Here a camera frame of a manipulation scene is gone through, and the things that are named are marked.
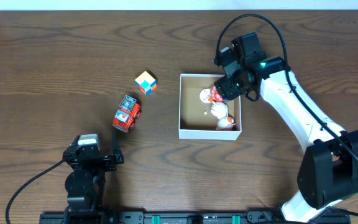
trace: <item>red toy car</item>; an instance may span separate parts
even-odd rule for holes
[[[135,98],[130,96],[124,97],[119,105],[120,109],[117,110],[114,121],[112,122],[115,128],[125,133],[134,128],[135,119],[140,118],[142,114],[140,104],[136,103],[136,101]]]

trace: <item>white background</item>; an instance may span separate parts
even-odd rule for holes
[[[358,0],[0,0],[0,10],[358,9]]]

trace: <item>rubik's cube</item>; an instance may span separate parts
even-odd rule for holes
[[[144,72],[135,79],[136,85],[139,86],[139,89],[147,96],[150,94],[156,87],[157,81],[153,76],[148,72]]]

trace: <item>white box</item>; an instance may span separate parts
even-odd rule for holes
[[[241,99],[229,101],[229,115],[236,123],[233,131],[217,131],[218,119],[204,114],[207,104],[200,100],[200,92],[211,88],[213,83],[224,75],[180,74],[179,96],[179,138],[180,139],[217,139],[236,140],[241,129]]]

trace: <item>wooden table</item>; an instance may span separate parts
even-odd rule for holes
[[[243,101],[236,141],[178,139],[179,75],[223,73],[211,60],[224,26],[245,11],[0,12],[0,223],[13,193],[50,167],[77,134],[98,133],[109,150],[112,118],[125,94],[143,114],[119,136],[126,162],[107,174],[113,208],[245,210],[277,207],[297,191],[298,141],[263,100]],[[278,25],[290,66],[310,97],[348,131],[358,129],[358,11],[256,11]],[[273,29],[244,19],[221,47],[256,31],[268,55],[282,50]],[[151,70],[155,93],[134,78]],[[63,210],[64,164],[29,185],[13,223]],[[358,194],[341,203],[358,211]]]

